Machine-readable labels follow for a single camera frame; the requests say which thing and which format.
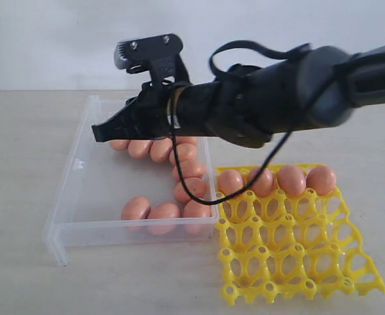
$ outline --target yellow egg tray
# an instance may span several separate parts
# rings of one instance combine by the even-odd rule
[[[299,164],[305,174],[321,164]],[[283,165],[271,165],[276,175]],[[248,180],[255,166],[218,167],[216,177],[236,169]],[[262,296],[273,303],[303,293],[312,300],[317,292],[329,298],[335,291],[366,295],[373,289],[385,294],[384,280],[373,260],[363,252],[363,238],[349,220],[349,209],[339,188],[325,196],[312,189],[299,197],[279,189],[266,198],[249,190],[219,205],[225,285],[222,295],[234,305]]]

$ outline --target table surface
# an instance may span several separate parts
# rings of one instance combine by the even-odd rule
[[[86,98],[121,91],[0,92],[0,314],[385,314],[385,295],[335,293],[227,306],[217,239],[206,243],[80,247],[53,266],[41,243]],[[260,163],[260,150],[210,139],[217,166]],[[385,105],[345,125],[296,133],[276,163],[326,163],[385,281]]]

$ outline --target clear plastic container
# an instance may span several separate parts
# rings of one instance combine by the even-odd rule
[[[145,196],[152,207],[172,201],[176,182],[170,163],[154,163],[149,157],[132,159],[127,151],[115,152],[109,143],[97,143],[91,126],[114,115],[125,100],[101,100],[91,96],[58,187],[56,201],[43,230],[43,241],[57,266],[66,266],[66,247],[152,242],[209,240],[219,218],[217,207],[211,217],[154,220],[120,220],[125,203]],[[198,159],[208,170],[215,199],[215,182],[206,138],[199,138]],[[175,225],[172,232],[156,236],[148,226]],[[191,234],[186,226],[199,227]]]

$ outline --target robotic arm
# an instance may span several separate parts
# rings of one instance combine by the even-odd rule
[[[336,127],[357,108],[385,103],[385,46],[348,54],[332,46],[312,49],[305,44],[279,52],[253,41],[232,41],[210,58],[214,81],[199,85],[190,82],[180,57],[182,48],[174,34],[119,42],[114,52],[116,67],[129,74],[149,72],[150,81],[118,113],[92,130],[97,142],[172,137],[181,183],[202,204],[215,205],[245,192],[292,132]],[[251,49],[279,62],[266,68],[234,64],[224,72],[215,65],[214,56],[229,49]],[[276,133],[285,134],[243,189],[215,201],[189,192],[174,135],[219,137],[261,148]]]

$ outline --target brown egg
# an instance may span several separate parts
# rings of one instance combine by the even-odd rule
[[[244,179],[238,171],[227,169],[217,179],[217,186],[227,196],[244,187]]]
[[[210,206],[202,205],[194,200],[189,201],[184,207],[183,218],[207,218],[211,215]],[[186,224],[185,230],[190,234],[200,234],[207,226],[205,224]]]
[[[121,220],[141,220],[147,218],[151,206],[149,200],[143,196],[137,196],[129,200],[121,212]],[[130,230],[138,230],[141,226],[129,226]]]
[[[248,175],[248,181],[251,181],[259,170],[259,167],[253,168]],[[258,197],[267,197],[275,189],[273,173],[269,169],[265,169],[254,185],[251,186],[251,189]]]
[[[143,159],[147,156],[152,146],[151,140],[131,140],[128,145],[128,154],[133,159]]]
[[[201,178],[207,173],[206,166],[195,159],[188,159],[187,161],[181,162],[180,166],[184,179],[189,179],[190,177]],[[176,165],[172,169],[172,177],[177,182],[180,181]]]
[[[327,195],[336,188],[337,178],[333,169],[321,165],[312,169],[306,177],[306,186],[320,196]]]
[[[177,144],[181,143],[191,143],[196,146],[198,144],[198,139],[196,136],[177,136]]]
[[[153,162],[162,163],[168,160],[172,151],[172,140],[165,138],[162,140],[153,141],[150,149],[150,158]]]
[[[185,179],[185,184],[187,185],[189,191],[197,198],[203,198],[206,195],[208,189],[207,180],[204,180],[203,178],[191,177]],[[176,201],[181,203],[187,203],[191,200],[190,196],[188,196],[182,187],[181,182],[179,182],[173,189],[173,196]]]
[[[182,143],[177,145],[177,153],[180,162],[187,161],[189,159],[196,159],[198,152],[197,147],[191,143]],[[169,155],[169,161],[172,165],[175,165],[175,155],[173,150]]]
[[[181,210],[172,202],[165,202],[162,205],[152,209],[147,219],[176,219],[181,216]],[[154,235],[164,235],[175,229],[174,224],[149,225],[147,230]]]
[[[111,140],[109,144],[115,151],[125,151],[128,149],[129,140]]]
[[[290,196],[299,196],[306,189],[305,173],[296,165],[285,165],[277,173],[280,189]]]

